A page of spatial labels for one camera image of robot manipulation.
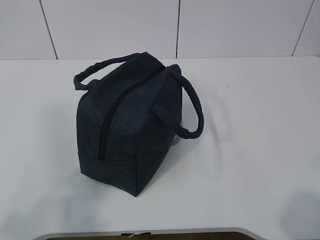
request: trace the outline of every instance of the dark blue bag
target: dark blue bag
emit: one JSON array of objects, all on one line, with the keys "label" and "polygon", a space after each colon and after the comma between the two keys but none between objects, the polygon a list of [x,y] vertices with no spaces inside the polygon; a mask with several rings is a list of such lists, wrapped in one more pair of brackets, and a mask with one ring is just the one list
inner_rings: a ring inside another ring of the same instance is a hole
[{"label": "dark blue bag", "polygon": [[[81,82],[100,69],[123,63],[101,80]],[[178,65],[165,67],[147,52],[90,66],[74,77],[87,91],[76,115],[81,173],[137,196],[164,160],[175,135],[198,138],[204,128],[199,98]],[[198,128],[183,128],[182,88],[198,116]]]}]

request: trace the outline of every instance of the fabric handle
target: fabric handle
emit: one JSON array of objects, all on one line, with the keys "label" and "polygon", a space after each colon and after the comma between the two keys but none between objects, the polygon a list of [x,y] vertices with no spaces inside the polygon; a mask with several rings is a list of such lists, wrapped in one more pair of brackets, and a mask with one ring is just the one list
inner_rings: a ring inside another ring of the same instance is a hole
[{"label": "fabric handle", "polygon": [[109,66],[111,64],[116,64],[116,63],[122,63],[122,62],[126,62],[136,56],[138,56],[139,53],[134,53],[128,56],[123,56],[123,57],[118,57],[118,58],[112,58],[109,60],[105,60],[102,62],[97,62],[96,64],[88,67],[86,70],[84,70],[83,72],[79,73],[78,75],[76,75],[73,79],[73,83],[75,86],[75,90],[83,90],[83,91],[88,91],[90,90],[99,80],[98,79],[93,79],[91,80],[87,85],[82,84],[81,82],[83,80],[85,80],[87,77],[89,77],[90,75],[98,72],[99,70],[105,68],[106,66]]},{"label": "fabric handle", "polygon": [[196,111],[198,116],[198,127],[196,131],[190,132],[189,130],[183,128],[167,110],[165,110],[160,105],[153,105],[151,111],[155,113],[160,119],[162,119],[179,137],[183,139],[197,139],[200,137],[204,130],[204,114],[202,112],[201,103],[199,97],[192,87],[191,83],[182,75],[179,75],[172,71],[170,75],[180,83],[180,85],[184,88],[186,93],[188,94],[192,105]]}]

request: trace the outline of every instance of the table surface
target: table surface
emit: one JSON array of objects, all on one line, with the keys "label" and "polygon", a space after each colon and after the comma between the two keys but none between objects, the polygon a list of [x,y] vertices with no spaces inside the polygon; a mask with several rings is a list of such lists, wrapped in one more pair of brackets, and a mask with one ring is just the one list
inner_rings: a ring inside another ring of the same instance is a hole
[{"label": "table surface", "polygon": [[[320,58],[162,60],[193,84],[205,127],[176,141],[137,198],[80,174],[73,76],[95,62],[0,61],[1,240],[176,229],[320,238]],[[197,127],[185,95],[182,122]]]}]

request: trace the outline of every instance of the white wall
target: white wall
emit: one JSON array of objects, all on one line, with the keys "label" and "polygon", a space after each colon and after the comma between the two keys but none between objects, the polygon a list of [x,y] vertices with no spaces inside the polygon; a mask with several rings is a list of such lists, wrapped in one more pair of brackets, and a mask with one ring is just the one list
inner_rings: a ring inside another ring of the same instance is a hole
[{"label": "white wall", "polygon": [[39,0],[0,0],[0,60],[56,59]]},{"label": "white wall", "polygon": [[320,57],[320,0],[313,3],[294,55]]},{"label": "white wall", "polygon": [[41,2],[0,0],[0,60],[320,56],[320,0]]},{"label": "white wall", "polygon": [[291,56],[312,0],[181,0],[179,58]]},{"label": "white wall", "polygon": [[59,59],[176,57],[179,0],[42,0]]}]

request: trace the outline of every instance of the zipper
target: zipper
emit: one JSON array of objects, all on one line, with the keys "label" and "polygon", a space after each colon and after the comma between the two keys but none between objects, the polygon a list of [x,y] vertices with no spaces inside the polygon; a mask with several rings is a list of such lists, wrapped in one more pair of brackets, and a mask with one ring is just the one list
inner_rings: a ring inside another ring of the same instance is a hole
[{"label": "zipper", "polygon": [[129,88],[127,88],[115,101],[115,103],[110,108],[109,112],[104,117],[102,127],[101,127],[101,134],[100,134],[100,140],[99,140],[99,148],[98,148],[98,159],[100,161],[105,161],[106,157],[106,147],[107,147],[107,141],[110,131],[110,126],[113,117],[116,114],[116,111],[120,105],[120,103],[124,100],[124,98],[134,89],[141,87],[142,85],[146,84],[149,80],[151,80],[153,77],[155,77],[157,74],[159,74],[163,69],[165,69],[165,66],[158,67],[153,73],[151,73],[146,79],[141,81],[140,83],[133,85]]}]

